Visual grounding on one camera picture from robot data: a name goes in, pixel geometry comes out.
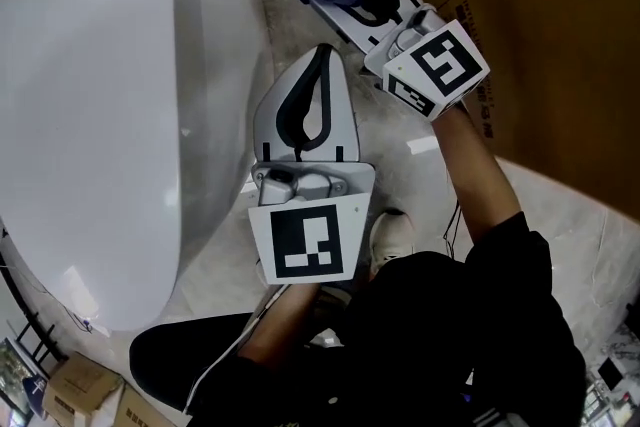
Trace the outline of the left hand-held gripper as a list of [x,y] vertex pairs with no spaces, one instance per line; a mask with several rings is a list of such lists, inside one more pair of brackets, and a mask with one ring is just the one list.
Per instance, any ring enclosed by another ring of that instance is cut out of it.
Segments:
[[[304,125],[310,109],[312,120]],[[307,127],[319,132],[310,137]],[[259,200],[249,219],[266,282],[351,279],[375,169],[357,162],[351,96],[333,46],[316,46],[281,73],[256,110],[253,138],[263,162],[252,169]],[[265,163],[276,160],[294,162]]]

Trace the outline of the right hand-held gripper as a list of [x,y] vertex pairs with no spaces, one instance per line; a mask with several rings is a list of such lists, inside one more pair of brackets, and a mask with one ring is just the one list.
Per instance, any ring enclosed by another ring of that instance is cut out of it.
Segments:
[[310,1],[345,42],[366,54],[365,68],[382,79],[384,92],[434,120],[475,89],[490,68],[459,21],[446,22],[422,4],[367,0],[367,11]]

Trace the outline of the white closed-lid toilet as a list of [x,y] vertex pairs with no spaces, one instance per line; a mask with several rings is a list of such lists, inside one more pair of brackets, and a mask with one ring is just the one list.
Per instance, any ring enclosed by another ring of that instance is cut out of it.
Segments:
[[273,77],[262,0],[0,0],[0,218],[91,324],[151,324],[233,206]]

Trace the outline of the person's right forearm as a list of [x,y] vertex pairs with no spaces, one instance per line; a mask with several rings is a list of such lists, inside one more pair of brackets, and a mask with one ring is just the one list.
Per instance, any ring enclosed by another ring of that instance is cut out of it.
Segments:
[[432,122],[473,243],[521,212],[515,191],[469,114],[457,104]]

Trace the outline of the person's left forearm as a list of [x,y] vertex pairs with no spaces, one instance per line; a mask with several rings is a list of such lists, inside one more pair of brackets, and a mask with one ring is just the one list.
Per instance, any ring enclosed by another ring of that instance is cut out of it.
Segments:
[[319,290],[319,284],[289,286],[265,313],[238,356],[278,370],[301,341]]

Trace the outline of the person's right shoe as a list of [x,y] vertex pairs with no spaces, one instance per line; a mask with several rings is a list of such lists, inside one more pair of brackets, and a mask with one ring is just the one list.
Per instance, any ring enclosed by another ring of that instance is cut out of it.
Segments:
[[369,236],[370,278],[394,259],[415,252],[415,230],[409,216],[398,209],[387,209],[375,220]]

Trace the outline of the large cardboard box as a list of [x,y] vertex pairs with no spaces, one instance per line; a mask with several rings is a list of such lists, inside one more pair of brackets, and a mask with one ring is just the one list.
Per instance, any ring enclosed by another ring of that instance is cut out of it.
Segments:
[[640,222],[640,0],[425,0],[491,72],[467,106],[500,157]]

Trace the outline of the person's black clothing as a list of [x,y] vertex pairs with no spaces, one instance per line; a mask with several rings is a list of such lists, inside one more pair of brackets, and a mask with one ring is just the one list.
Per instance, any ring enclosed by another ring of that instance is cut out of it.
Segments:
[[455,261],[388,263],[340,315],[340,346],[299,343],[280,371],[224,349],[243,314],[158,325],[129,349],[188,427],[580,427],[586,367],[552,294],[549,246],[517,214]]

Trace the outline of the small cardboard box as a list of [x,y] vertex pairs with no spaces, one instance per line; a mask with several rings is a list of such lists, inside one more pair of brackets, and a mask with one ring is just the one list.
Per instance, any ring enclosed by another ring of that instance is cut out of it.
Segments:
[[48,381],[43,408],[60,427],[89,427],[104,401],[122,385],[118,373],[74,352]]

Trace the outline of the marble-patterned table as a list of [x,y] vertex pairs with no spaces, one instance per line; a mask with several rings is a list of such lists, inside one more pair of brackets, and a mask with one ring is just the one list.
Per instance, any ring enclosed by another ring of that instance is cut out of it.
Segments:
[[640,404],[640,317],[627,315],[591,360],[588,370],[611,401],[628,396]]

